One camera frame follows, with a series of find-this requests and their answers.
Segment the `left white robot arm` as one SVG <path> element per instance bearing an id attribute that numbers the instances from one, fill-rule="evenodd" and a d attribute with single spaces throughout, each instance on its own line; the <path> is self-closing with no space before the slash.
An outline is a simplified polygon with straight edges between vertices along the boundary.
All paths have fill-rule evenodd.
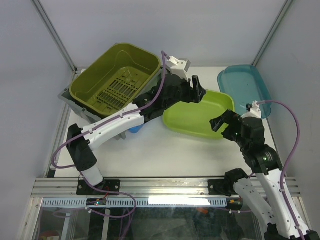
<path id="1" fill-rule="evenodd" d="M 70 126 L 66 148 L 75 168 L 87 181 L 87 188 L 96 195 L 109 190 L 94 154 L 102 144 L 131 128 L 161 117 L 179 102 L 198 104 L 206 93 L 198 76 L 182 79 L 167 73 L 157 85 L 115 114 L 82 128 L 77 124 Z"/>

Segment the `teal transparent container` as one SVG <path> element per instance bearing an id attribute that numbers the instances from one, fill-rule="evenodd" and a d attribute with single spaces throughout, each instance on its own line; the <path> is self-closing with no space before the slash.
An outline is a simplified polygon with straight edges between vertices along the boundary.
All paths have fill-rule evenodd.
<path id="1" fill-rule="evenodd" d="M 260 72 L 252 65 L 229 66 L 219 73 L 217 82 L 220 91 L 232 97 L 239 115 L 247 112 L 247 104 L 271 99 Z"/>

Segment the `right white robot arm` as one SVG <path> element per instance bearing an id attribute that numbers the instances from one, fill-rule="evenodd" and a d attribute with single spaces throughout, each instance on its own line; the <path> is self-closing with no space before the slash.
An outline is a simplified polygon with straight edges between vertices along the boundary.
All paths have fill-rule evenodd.
<path id="1" fill-rule="evenodd" d="M 236 193 L 247 203 L 257 219 L 265 224 L 266 240 L 318 240 L 320 236 L 309 229 L 287 192 L 278 153 L 265 143 L 260 110 L 252 109 L 240 116 L 228 109 L 209 123 L 214 132 L 227 125 L 222 136 L 239 146 L 245 163 L 259 180 L 267 198 L 255 190 L 241 168 L 225 173 L 222 193 L 226 196 Z"/>

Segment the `lime green container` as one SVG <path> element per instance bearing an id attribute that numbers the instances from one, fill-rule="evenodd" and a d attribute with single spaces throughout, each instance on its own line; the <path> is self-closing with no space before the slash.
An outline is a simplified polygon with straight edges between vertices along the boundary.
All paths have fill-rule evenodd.
<path id="1" fill-rule="evenodd" d="M 177 133 L 193 137 L 219 140 L 228 126 L 224 124 L 218 132 L 212 131 L 210 120 L 220 117 L 227 110 L 235 110 L 229 95 L 207 90 L 200 103 L 178 102 L 167 109 L 162 117 L 164 125 Z"/>

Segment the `olive green slotted basket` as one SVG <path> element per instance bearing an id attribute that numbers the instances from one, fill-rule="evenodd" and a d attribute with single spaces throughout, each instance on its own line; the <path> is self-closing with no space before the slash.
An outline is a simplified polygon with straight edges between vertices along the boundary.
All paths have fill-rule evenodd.
<path id="1" fill-rule="evenodd" d="M 72 82 L 69 93 L 105 118 L 131 103 L 161 66 L 157 55 L 130 43 L 117 43 Z"/>

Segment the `large grey crate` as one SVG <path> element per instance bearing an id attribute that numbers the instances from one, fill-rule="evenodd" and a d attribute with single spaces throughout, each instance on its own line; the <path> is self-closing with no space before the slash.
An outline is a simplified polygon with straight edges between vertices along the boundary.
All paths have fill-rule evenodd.
<path id="1" fill-rule="evenodd" d="M 150 91 L 152 87 L 156 86 L 157 83 L 162 80 L 162 73 L 163 73 L 163 67 L 161 66 L 159 71 L 155 74 L 155 76 L 138 93 L 138 96 L 145 94 L 146 92 Z M 78 117 L 88 122 L 88 125 L 99 122 L 105 118 L 105 116 L 100 116 L 97 113 L 94 113 L 92 110 L 89 110 L 84 106 L 81 106 L 81 104 L 78 101 L 72 98 L 69 88 L 70 86 L 64 89 L 58 95 L 58 98 L 64 101 Z"/>

